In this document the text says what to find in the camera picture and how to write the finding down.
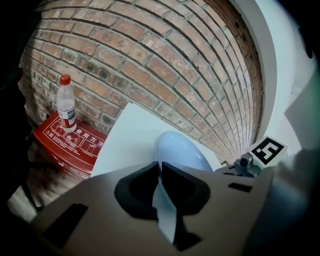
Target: black sticker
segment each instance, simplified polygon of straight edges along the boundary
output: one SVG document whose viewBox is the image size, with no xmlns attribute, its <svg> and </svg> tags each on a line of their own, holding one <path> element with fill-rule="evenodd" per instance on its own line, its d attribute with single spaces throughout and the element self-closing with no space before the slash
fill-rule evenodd
<svg viewBox="0 0 320 256">
<path fill-rule="evenodd" d="M 274 159 L 283 148 L 284 146 L 267 137 L 260 145 L 252 150 L 252 153 L 266 165 Z"/>
</svg>

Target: floor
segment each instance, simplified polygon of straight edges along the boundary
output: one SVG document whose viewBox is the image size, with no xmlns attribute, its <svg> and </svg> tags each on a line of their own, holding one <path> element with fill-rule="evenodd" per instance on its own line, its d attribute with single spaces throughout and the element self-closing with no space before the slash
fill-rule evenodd
<svg viewBox="0 0 320 256">
<path fill-rule="evenodd" d="M 31 162 L 50 162 L 45 150 L 34 141 L 28 150 Z M 30 169 L 27 179 L 28 187 L 37 206 L 46 206 L 67 192 L 81 181 L 69 174 L 59 171 Z M 21 186 L 7 202 L 11 212 L 30 223 L 37 215 Z"/>
</svg>

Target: red fire extinguisher box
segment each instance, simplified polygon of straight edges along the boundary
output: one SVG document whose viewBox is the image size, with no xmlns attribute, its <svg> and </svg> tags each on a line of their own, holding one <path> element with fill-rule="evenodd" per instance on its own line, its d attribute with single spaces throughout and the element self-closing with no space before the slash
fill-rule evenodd
<svg viewBox="0 0 320 256">
<path fill-rule="evenodd" d="M 35 131 L 34 137 L 44 146 L 58 168 L 80 180 L 90 177 L 107 135 L 76 120 L 76 129 L 65 132 L 55 111 Z"/>
</svg>

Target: plastic water bottle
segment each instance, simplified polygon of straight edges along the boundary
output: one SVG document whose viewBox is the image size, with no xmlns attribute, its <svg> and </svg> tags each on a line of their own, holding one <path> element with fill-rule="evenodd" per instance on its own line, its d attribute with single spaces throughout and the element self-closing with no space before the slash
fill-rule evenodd
<svg viewBox="0 0 320 256">
<path fill-rule="evenodd" d="M 67 133 L 73 132 L 77 127 L 75 95 L 70 80 L 70 75 L 63 74 L 60 77 L 60 86 L 56 92 L 56 106 L 58 108 L 61 126 Z"/>
</svg>

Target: red bottle cap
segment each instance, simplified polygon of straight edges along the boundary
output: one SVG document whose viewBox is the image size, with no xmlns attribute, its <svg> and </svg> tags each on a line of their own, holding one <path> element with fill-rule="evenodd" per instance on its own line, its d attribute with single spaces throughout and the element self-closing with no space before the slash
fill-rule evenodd
<svg viewBox="0 0 320 256">
<path fill-rule="evenodd" d="M 60 84 L 64 85 L 64 86 L 67 86 L 68 84 L 70 84 L 70 80 L 71 80 L 71 77 L 70 77 L 69 74 L 63 74 L 60 77 Z"/>
</svg>

